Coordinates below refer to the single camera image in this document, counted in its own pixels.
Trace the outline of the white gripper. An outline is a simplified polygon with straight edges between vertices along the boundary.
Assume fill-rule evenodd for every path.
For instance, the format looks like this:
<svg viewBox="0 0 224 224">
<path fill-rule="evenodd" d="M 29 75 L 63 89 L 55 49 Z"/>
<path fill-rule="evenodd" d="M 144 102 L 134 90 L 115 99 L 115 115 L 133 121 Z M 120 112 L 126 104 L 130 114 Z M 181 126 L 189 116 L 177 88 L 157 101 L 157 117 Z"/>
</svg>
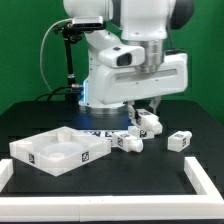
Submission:
<svg viewBox="0 0 224 224">
<path fill-rule="evenodd" d="M 161 102 L 160 97 L 183 92 L 188 85 L 188 56 L 171 54 L 154 73 L 137 73 L 134 68 L 113 69 L 102 65 L 95 78 L 95 96 L 103 104 L 114 104 L 154 97 L 149 104 L 153 111 Z M 128 112 L 135 111 L 132 102 Z"/>
</svg>

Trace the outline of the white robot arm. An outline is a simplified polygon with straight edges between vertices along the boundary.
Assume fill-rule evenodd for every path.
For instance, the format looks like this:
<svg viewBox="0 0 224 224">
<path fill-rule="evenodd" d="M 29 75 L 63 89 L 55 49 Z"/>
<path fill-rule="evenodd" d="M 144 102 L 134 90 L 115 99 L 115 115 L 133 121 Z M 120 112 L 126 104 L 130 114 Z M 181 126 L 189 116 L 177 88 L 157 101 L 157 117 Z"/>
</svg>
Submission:
<svg viewBox="0 0 224 224">
<path fill-rule="evenodd" d="M 88 42 L 81 109 L 115 113 L 187 88 L 187 54 L 164 44 L 190 20 L 194 0 L 63 0 L 63 6 Z"/>
</svg>

